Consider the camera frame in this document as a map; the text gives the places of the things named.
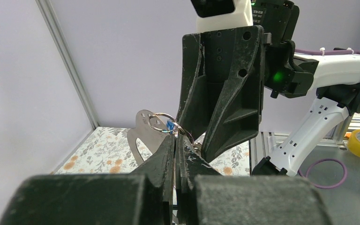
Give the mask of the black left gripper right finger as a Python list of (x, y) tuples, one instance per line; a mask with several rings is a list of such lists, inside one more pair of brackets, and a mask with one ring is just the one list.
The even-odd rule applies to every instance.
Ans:
[(180, 224), (330, 225), (318, 191), (302, 178), (223, 176), (176, 140), (176, 191)]

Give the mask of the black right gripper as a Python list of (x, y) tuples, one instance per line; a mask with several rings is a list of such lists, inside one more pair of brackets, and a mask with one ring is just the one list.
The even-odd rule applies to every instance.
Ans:
[(207, 162), (257, 136), (263, 110), (264, 39), (260, 25), (182, 38), (176, 119), (194, 139), (206, 131), (202, 157)]

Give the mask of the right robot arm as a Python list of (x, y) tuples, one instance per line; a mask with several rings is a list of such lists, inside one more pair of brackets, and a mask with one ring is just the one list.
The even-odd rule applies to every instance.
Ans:
[(197, 32), (182, 39), (179, 124), (204, 135), (211, 162), (259, 132), (263, 90), (271, 97), (316, 98), (301, 125), (253, 169), (295, 176), (324, 136), (360, 113), (360, 52), (298, 50), (299, 7), (290, 0), (194, 0)]

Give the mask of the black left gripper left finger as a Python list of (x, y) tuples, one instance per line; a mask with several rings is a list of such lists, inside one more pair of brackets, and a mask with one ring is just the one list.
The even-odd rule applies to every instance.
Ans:
[(37, 175), (23, 181), (1, 225), (170, 225), (174, 137), (128, 174)]

